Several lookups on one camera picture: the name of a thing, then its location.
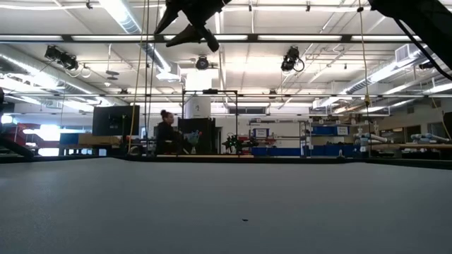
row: ceiling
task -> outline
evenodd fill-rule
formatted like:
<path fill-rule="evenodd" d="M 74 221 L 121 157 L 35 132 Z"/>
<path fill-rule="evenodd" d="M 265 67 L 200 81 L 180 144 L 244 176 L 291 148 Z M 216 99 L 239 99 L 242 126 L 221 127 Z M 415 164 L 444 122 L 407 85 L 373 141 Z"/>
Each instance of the ceiling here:
<path fill-rule="evenodd" d="M 158 4 L 156 0 L 150 1 L 152 5 Z M 305 1 L 300 0 L 253 0 L 253 6 L 305 6 Z M 442 1 L 451 4 L 452 0 Z M 133 14 L 140 20 L 143 18 L 143 1 L 132 1 L 129 3 Z M 232 0 L 228 8 L 240 6 L 247 7 L 248 0 Z M 82 6 L 85 1 L 76 0 L 15 0 L 0 1 L 0 5 L 23 6 L 23 7 L 47 7 L 47 6 Z M 343 8 L 357 8 L 358 0 L 311 0 L 312 6 L 330 7 L 329 11 L 231 11 L 225 10 L 221 15 L 220 31 L 215 19 L 207 22 L 207 27 L 216 32 L 237 33 L 310 33 L 310 34 L 360 34 L 359 15 L 355 11 L 343 12 Z M 153 31 L 157 20 L 158 8 L 150 8 L 148 21 L 149 30 Z M 28 11 L 11 10 L 0 8 L 1 34 L 124 34 L 124 31 L 103 8 L 75 8 L 54 11 Z M 188 21 L 181 14 L 175 23 L 166 30 L 167 34 L 181 32 Z M 363 31 L 367 34 L 402 34 L 403 32 L 390 18 L 376 11 L 363 12 Z M 290 46 L 298 46 L 301 53 L 306 51 L 306 68 L 303 73 L 290 76 L 286 79 L 280 70 L 283 55 Z M 46 44 L 20 43 L 11 44 L 11 47 L 32 56 L 33 58 L 48 63 L 44 58 Z M 109 81 L 107 61 L 109 58 L 108 44 L 57 44 L 58 48 L 70 54 L 76 55 L 80 63 L 86 64 L 92 71 L 89 78 L 78 76 L 84 83 L 92 85 L 107 93 L 117 93 L 127 88 L 134 92 L 138 74 L 138 93 L 144 93 L 145 87 L 145 64 L 141 63 L 138 68 L 138 59 L 145 59 L 143 52 L 136 44 L 113 44 L 109 69 L 120 73 L 118 81 Z M 367 68 L 373 68 L 391 59 L 394 50 L 402 44 L 366 44 L 365 54 Z M 183 72 L 192 71 L 192 59 L 199 55 L 206 55 L 212 63 L 219 62 L 219 54 L 212 53 L 206 44 L 183 44 L 176 47 L 166 48 L 164 44 L 156 44 L 156 49 L 169 62 L 180 64 L 184 67 Z M 225 89 L 238 90 L 243 93 L 262 93 L 270 89 L 278 89 L 280 93 L 296 92 L 337 92 L 334 86 L 346 84 L 364 75 L 364 61 L 362 45 L 358 44 L 288 44 L 288 43 L 227 43 L 222 44 L 225 65 Z M 63 70 L 55 63 L 51 66 Z M 406 70 L 404 75 L 395 77 L 391 84 L 402 85 L 407 79 L 412 79 L 411 70 Z M 148 86 L 154 87 L 155 93 L 171 93 L 181 91 L 181 84 L 160 81 L 155 78 L 155 71 L 148 69 Z M 213 87 L 220 88 L 220 80 L 217 70 L 211 70 L 213 76 Z"/>

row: gray mat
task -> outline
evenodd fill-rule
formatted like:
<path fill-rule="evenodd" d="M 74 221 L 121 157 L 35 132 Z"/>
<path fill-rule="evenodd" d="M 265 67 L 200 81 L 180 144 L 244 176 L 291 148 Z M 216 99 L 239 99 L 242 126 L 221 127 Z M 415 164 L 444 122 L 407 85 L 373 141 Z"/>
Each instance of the gray mat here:
<path fill-rule="evenodd" d="M 0 253 L 452 253 L 452 171 L 0 164 Z"/>

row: woman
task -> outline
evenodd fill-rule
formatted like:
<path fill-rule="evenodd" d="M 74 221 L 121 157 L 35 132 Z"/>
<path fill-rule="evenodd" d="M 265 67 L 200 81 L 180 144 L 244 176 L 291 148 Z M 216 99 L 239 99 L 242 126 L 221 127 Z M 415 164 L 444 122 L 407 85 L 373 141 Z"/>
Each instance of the woman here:
<path fill-rule="evenodd" d="M 174 115 L 166 110 L 160 112 L 162 122 L 157 127 L 157 147 L 155 153 L 162 155 L 166 152 L 176 152 L 176 133 L 171 125 L 174 123 Z"/>

